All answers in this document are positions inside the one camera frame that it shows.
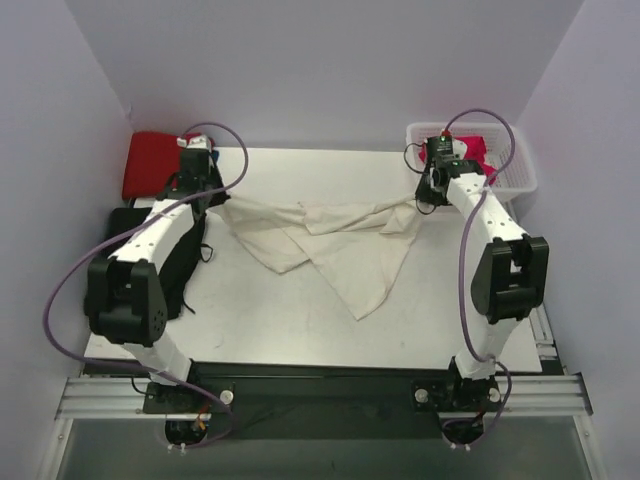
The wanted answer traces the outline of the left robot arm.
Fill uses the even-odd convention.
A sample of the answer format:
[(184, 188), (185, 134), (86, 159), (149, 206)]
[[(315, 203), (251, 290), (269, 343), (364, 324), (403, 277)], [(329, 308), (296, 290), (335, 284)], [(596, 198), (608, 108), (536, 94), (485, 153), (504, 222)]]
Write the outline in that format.
[(91, 260), (84, 312), (91, 332), (122, 346), (182, 412), (195, 409), (202, 387), (191, 360), (166, 331), (185, 305), (186, 285), (203, 261), (206, 212), (228, 194), (205, 136), (179, 142), (179, 168), (153, 205), (138, 210), (144, 229)]

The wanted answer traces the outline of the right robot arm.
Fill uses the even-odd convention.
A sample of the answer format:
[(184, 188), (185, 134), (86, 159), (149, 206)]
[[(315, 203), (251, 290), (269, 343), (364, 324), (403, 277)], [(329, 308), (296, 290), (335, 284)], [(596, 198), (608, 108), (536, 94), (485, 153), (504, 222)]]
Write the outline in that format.
[(443, 383), (448, 404), (465, 408), (478, 381), (496, 373), (512, 333), (543, 301), (549, 245), (520, 227), (491, 188), (481, 164), (454, 151), (444, 132), (423, 143), (425, 163), (416, 199), (452, 206), (464, 218), (458, 259), (458, 308), (464, 346), (458, 374)]

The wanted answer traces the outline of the cream white t shirt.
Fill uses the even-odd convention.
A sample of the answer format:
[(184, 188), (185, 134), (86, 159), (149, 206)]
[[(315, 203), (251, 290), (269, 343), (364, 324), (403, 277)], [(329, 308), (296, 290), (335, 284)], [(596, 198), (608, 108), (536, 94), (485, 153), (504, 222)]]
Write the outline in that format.
[(287, 205), (235, 196), (214, 211), (271, 271), (284, 274), (312, 264), (356, 320), (384, 303), (421, 226), (408, 197)]

